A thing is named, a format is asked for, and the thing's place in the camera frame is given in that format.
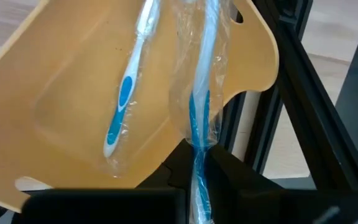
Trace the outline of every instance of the toothbrush handle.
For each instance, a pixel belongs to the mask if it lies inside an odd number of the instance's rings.
[[[109,131],[104,142],[103,152],[105,157],[111,156],[117,146],[125,111],[135,89],[137,73],[139,70],[140,55],[142,53],[144,41],[145,40],[143,37],[137,38],[134,50],[128,62],[128,66],[122,78],[116,111],[114,113],[114,117],[112,118]]]

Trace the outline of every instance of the blue and white toothbrush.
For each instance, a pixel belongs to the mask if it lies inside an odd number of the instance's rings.
[[[153,36],[159,17],[160,0],[146,0],[137,21],[136,43],[121,81],[116,112],[104,141],[103,154],[105,157],[111,156],[117,146],[125,111],[135,89],[143,44]]]
[[[208,142],[209,129],[209,73],[214,55],[219,22],[219,0],[206,0],[203,36],[196,75],[189,101],[191,138],[195,149],[193,177],[191,181],[191,204],[197,224],[211,223],[204,159],[211,147]]]

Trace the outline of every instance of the floor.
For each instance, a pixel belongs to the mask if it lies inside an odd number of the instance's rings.
[[[0,0],[0,46],[38,0]],[[336,102],[358,43],[358,0],[314,0],[303,45],[328,94]],[[248,92],[233,154],[242,159],[259,93]],[[278,122],[264,176],[306,177],[309,170],[285,109]]]

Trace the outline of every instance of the toothbrush head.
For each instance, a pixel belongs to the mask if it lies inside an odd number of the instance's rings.
[[[160,17],[160,0],[146,0],[142,12],[137,19],[138,36],[150,38],[154,35]]]

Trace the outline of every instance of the wooden board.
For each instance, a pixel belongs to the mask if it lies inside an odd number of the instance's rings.
[[[128,124],[124,146],[137,151],[121,178],[101,171],[103,141],[135,38],[143,1],[41,1],[0,53],[0,205],[19,212],[28,195],[20,177],[52,187],[133,188],[181,140],[168,112],[175,59],[175,18],[163,4],[160,23]],[[251,0],[235,0],[244,23],[231,24],[224,103],[275,81],[278,51]]]

